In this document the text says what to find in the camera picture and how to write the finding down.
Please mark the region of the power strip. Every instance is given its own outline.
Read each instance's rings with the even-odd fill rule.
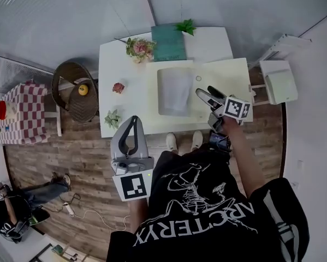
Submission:
[[[71,206],[69,205],[69,203],[65,202],[63,206],[67,209],[67,211],[69,212],[70,216],[73,217],[75,215],[75,212],[71,208]]]

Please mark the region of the small table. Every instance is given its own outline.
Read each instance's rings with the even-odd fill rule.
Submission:
[[[16,119],[0,120],[0,144],[34,144],[50,137],[44,127],[44,85],[18,84],[1,100],[17,104]]]
[[[131,36],[131,38],[145,38],[151,40],[151,33]],[[207,63],[219,60],[233,59],[229,39],[223,27],[199,27],[194,36],[185,35],[187,59],[194,63]],[[147,89],[145,82],[145,64],[135,64],[126,55],[126,45],[118,40],[100,46],[99,54],[99,113],[100,129],[103,138],[112,137],[114,129],[110,129],[104,119],[109,110],[118,109],[122,114],[122,121],[131,115],[140,116],[147,110]],[[242,84],[248,89],[250,86],[248,70],[247,79]],[[124,94],[113,94],[112,86],[116,82],[127,82]],[[150,125],[142,120],[145,134],[165,132],[179,132],[187,130],[208,129],[205,123],[189,124],[160,124]]]

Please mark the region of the person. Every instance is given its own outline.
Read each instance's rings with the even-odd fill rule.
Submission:
[[[0,234],[20,238],[22,231],[28,227],[26,223],[33,210],[69,191],[70,185],[68,175],[58,177],[56,173],[53,173],[50,182],[16,191],[0,183],[0,193],[4,196],[4,201],[0,201]]]
[[[228,153],[193,135],[178,155],[175,136],[153,171],[149,205],[128,202],[130,232],[111,233],[107,261],[301,261],[308,241],[305,214],[289,182],[268,183],[242,128],[223,117],[246,196],[230,173]]]

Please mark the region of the pink flower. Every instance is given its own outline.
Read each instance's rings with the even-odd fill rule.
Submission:
[[[146,44],[142,41],[137,41],[135,44],[134,44],[134,52],[138,55],[144,55],[146,53]]]

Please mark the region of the checkered tablecloth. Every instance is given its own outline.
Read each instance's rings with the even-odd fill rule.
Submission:
[[[50,135],[44,127],[44,85],[26,82],[18,84],[1,100],[17,104],[16,119],[0,120],[1,144],[34,144],[47,142]]]

